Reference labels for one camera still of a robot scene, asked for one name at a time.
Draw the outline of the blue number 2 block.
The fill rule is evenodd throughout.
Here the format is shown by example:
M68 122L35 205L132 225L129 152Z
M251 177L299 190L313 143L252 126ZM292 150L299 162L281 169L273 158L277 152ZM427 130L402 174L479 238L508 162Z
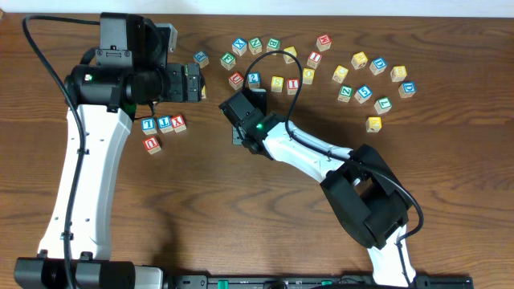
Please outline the blue number 2 block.
M249 88L260 88L261 78L258 72L251 72L247 77Z

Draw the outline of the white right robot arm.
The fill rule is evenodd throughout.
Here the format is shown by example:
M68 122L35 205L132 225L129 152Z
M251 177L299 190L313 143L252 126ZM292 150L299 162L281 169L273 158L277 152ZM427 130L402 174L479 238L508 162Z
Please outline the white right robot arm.
M267 112L263 89L244 88L219 108L251 153L319 182L343 229L367 249L377 285L414 285L406 240L421 230L422 209L376 149L342 148L302 131L289 116Z

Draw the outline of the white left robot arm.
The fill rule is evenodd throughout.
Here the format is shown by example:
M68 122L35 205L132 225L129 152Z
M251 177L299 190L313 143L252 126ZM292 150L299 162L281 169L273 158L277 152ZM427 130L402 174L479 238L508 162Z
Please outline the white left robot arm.
M103 13L100 44L59 86L65 93L67 151L55 208L38 252L48 258L111 256L110 217L120 157L139 105L197 103L204 79L196 63L168 63L177 46L170 23Z

